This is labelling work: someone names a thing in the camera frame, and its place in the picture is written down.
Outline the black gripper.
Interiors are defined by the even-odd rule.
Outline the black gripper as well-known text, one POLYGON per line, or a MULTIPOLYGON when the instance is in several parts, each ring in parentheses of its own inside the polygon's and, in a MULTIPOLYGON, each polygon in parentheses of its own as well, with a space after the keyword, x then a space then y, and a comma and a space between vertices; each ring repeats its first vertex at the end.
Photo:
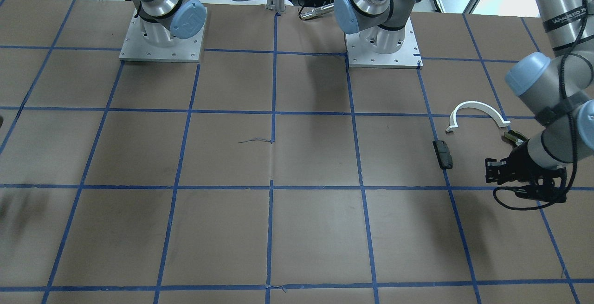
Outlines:
POLYGON ((539 166, 527 149, 514 149, 506 158, 508 181, 525 182, 513 188, 516 197, 547 203, 564 203, 567 200, 567 170, 564 167, 546 169, 539 166))

